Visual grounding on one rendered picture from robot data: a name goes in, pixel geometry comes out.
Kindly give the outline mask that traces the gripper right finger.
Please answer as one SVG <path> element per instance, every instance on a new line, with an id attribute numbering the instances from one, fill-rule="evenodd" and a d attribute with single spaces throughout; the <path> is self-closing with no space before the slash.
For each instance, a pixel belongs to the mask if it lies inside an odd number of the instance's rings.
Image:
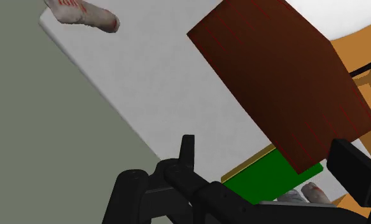
<path id="1" fill-rule="evenodd" d="M 371 208 L 371 159 L 366 154 L 345 139 L 333 139 L 326 166 L 361 207 Z"/>

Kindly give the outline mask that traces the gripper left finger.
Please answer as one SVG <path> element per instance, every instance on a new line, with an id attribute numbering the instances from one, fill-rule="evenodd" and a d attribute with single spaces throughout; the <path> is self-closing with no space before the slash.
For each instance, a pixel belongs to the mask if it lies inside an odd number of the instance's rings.
<path id="1" fill-rule="evenodd" d="M 220 182 L 194 171 L 195 137 L 182 137 L 178 158 L 160 161 L 153 174 L 120 173 L 102 224 L 151 224 L 167 216 L 173 224 L 250 224 L 256 207 Z"/>

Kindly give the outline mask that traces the white soft tube, red print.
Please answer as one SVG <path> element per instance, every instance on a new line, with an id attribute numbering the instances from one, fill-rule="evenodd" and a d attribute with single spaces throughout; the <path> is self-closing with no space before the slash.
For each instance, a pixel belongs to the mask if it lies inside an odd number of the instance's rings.
<path id="1" fill-rule="evenodd" d="M 44 0 L 44 2 L 62 24 L 87 25 L 106 33 L 115 33 L 120 26 L 120 21 L 114 13 L 84 0 Z"/>
<path id="2" fill-rule="evenodd" d="M 292 203 L 315 203 L 315 204 L 331 204 L 333 203 L 326 196 L 324 191 L 320 189 L 315 183 L 309 182 L 301 188 L 301 194 L 292 189 L 285 194 L 279 196 L 276 200 L 278 202 L 292 202 Z"/>

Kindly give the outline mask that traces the green flat book, yellow edge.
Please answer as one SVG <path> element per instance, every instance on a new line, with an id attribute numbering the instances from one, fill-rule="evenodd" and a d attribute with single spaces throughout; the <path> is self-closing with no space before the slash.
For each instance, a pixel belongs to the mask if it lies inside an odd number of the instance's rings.
<path id="1" fill-rule="evenodd" d="M 225 175 L 221 182 L 252 204 L 272 201 L 323 171 L 318 163 L 297 173 L 273 144 L 268 145 Z"/>

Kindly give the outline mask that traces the dark red-brown robot stand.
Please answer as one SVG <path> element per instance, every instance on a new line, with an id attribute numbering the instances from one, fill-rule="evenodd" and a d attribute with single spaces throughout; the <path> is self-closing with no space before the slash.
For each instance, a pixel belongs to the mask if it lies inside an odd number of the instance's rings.
<path id="1" fill-rule="evenodd" d="M 297 172 L 371 131 L 332 44 L 285 0 L 222 0 L 188 37 Z"/>

